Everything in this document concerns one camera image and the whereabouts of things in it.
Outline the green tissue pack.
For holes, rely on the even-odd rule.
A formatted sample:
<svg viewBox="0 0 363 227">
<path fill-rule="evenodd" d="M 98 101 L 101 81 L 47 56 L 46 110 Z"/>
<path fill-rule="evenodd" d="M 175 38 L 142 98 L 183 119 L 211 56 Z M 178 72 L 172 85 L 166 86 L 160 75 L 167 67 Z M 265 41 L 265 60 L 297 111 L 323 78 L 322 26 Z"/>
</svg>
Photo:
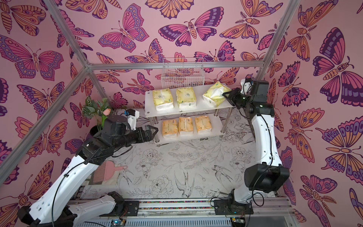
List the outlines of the green tissue pack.
<svg viewBox="0 0 363 227">
<path fill-rule="evenodd" d="M 153 90 L 153 101 L 157 111 L 174 108 L 173 95 L 170 89 Z"/>
<path fill-rule="evenodd" d="M 195 107 L 197 104 L 193 87 L 183 87 L 176 90 L 177 104 L 180 109 Z"/>
<path fill-rule="evenodd" d="M 229 87 L 217 82 L 203 94 L 203 100 L 213 107 L 218 107 L 226 99 L 223 94 L 230 91 L 232 90 Z"/>
</svg>

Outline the orange tissue pack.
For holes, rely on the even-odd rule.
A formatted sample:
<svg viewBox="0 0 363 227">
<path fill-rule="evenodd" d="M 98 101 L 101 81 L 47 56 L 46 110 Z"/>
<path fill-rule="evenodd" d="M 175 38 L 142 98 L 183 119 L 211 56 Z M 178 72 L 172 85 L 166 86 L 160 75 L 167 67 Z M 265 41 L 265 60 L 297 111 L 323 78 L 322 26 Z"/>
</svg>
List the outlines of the orange tissue pack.
<svg viewBox="0 0 363 227">
<path fill-rule="evenodd" d="M 162 122 L 162 136 L 164 138 L 174 138 L 179 134 L 178 121 L 176 119 Z"/>
<path fill-rule="evenodd" d="M 212 131 L 212 124 L 209 116 L 201 115 L 195 118 L 197 133 L 207 133 Z"/>
<path fill-rule="evenodd" d="M 193 119 L 191 117 L 180 117 L 178 129 L 180 135 L 193 134 L 194 132 Z"/>
</svg>

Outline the white two-tier shelf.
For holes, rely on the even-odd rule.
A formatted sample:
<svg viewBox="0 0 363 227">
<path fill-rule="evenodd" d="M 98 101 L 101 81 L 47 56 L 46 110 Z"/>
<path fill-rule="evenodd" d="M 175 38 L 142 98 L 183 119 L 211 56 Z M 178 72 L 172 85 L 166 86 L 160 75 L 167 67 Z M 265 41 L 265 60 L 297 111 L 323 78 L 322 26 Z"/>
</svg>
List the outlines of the white two-tier shelf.
<svg viewBox="0 0 363 227">
<path fill-rule="evenodd" d="M 161 146 L 168 143 L 195 140 L 209 137 L 223 137 L 225 135 L 227 124 L 230 119 L 233 107 L 227 101 L 224 101 L 218 107 L 214 107 L 212 104 L 203 100 L 202 95 L 208 90 L 208 85 L 194 87 L 194 92 L 197 98 L 195 107 L 188 107 L 180 109 L 177 104 L 176 91 L 172 89 L 171 93 L 174 99 L 174 108 L 169 110 L 158 111 L 154 105 L 152 92 L 149 91 L 145 95 L 145 116 L 149 119 L 150 123 L 158 128 L 158 133 L 154 138 L 154 142 L 157 146 Z M 176 137 L 165 138 L 162 135 L 162 121 L 168 118 L 179 119 L 180 116 L 185 116 L 192 113 L 191 118 L 195 118 L 199 115 L 207 115 L 210 118 L 212 130 L 205 133 L 197 133 L 194 129 L 193 134 L 178 135 Z"/>
</svg>

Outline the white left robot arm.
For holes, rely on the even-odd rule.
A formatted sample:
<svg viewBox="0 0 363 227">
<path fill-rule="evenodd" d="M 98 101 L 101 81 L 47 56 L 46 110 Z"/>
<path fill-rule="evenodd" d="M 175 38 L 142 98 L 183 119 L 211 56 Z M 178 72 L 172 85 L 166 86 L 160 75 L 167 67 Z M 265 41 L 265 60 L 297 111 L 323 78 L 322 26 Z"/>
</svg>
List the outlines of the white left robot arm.
<svg viewBox="0 0 363 227">
<path fill-rule="evenodd" d="M 33 205 L 19 209 L 19 220 L 29 227 L 75 227 L 97 216 L 120 215 L 124 210 L 124 199 L 117 192 L 110 192 L 79 206 L 69 206 L 68 202 L 85 179 L 114 152 L 136 143 L 152 141 L 157 135 L 157 127 L 146 125 L 144 128 L 132 128 L 130 120 L 131 117 L 122 115 L 108 117 L 102 130 L 83 142 L 51 187 L 41 193 Z"/>
</svg>

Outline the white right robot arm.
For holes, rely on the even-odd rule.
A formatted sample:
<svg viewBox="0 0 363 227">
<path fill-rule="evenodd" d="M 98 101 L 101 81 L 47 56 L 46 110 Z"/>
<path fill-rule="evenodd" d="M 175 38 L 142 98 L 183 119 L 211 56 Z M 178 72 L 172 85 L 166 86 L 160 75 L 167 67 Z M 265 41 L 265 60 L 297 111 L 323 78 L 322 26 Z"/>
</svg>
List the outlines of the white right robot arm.
<svg viewBox="0 0 363 227">
<path fill-rule="evenodd" d="M 252 214 L 254 196 L 276 192 L 290 177 L 283 167 L 275 141 L 275 111 L 267 102 L 269 83 L 263 80 L 242 79 L 241 88 L 225 92 L 223 97 L 249 116 L 256 143 L 256 163 L 246 168 L 244 182 L 233 189 L 227 199 L 211 200 L 216 213 L 231 215 Z"/>
</svg>

